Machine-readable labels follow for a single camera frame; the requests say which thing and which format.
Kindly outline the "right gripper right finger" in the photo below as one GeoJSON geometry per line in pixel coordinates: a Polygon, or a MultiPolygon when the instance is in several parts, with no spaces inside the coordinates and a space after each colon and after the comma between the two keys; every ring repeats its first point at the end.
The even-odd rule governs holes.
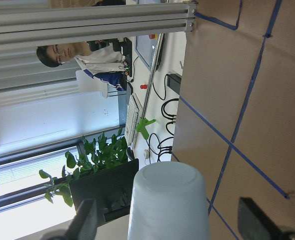
{"type": "Polygon", "coordinates": [[[287,240],[284,232],[250,197],[240,197],[237,228],[244,240],[287,240]]]}

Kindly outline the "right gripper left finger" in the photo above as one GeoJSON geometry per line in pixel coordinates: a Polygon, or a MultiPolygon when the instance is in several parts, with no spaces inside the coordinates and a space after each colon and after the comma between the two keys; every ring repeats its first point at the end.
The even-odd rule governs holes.
{"type": "Polygon", "coordinates": [[[95,199],[85,199],[76,211],[65,232],[67,240],[94,240],[97,234],[98,217],[95,199]]]}

